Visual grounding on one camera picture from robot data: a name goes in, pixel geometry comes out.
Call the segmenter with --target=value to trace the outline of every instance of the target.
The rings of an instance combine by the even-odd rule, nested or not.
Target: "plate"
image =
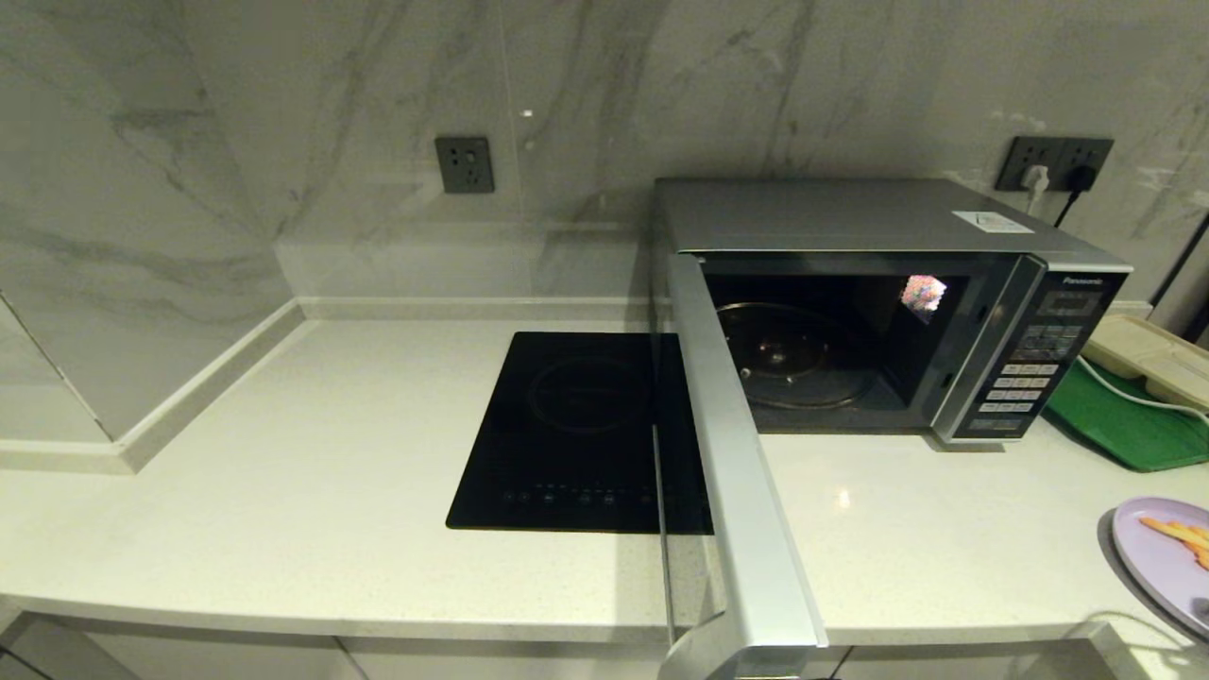
[[[1209,511],[1172,499],[1132,499],[1112,514],[1112,541],[1129,574],[1164,611],[1209,640],[1209,571],[1180,541],[1139,521],[1180,521],[1209,528]]]

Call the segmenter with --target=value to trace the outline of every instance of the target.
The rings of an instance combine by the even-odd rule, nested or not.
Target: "sticker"
[[[985,231],[987,234],[1034,234],[1023,224],[1010,220],[999,213],[984,211],[953,211],[953,214]]]

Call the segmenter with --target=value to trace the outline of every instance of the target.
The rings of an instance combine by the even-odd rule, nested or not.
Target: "microwave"
[[[654,235],[762,433],[1018,440],[1132,271],[942,179],[661,180]]]
[[[1019,439],[1132,271],[931,179],[659,180],[648,234],[654,369],[687,386],[713,525],[663,532],[660,680],[800,678],[828,644],[760,434]]]

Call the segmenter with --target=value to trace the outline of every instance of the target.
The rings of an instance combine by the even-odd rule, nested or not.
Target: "microwave door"
[[[705,276],[695,257],[677,254],[653,283],[658,370],[664,380],[669,364],[675,368],[675,351],[660,348],[670,332],[683,359],[713,526],[713,536],[677,534],[665,515],[672,646],[659,679],[799,678],[827,638]],[[656,444],[660,436],[669,436],[666,423],[655,428]]]

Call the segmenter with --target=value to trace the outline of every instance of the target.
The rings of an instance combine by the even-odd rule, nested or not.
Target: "microwave control panel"
[[[1124,273],[1047,272],[954,438],[1020,438],[1075,363],[1124,280]]]

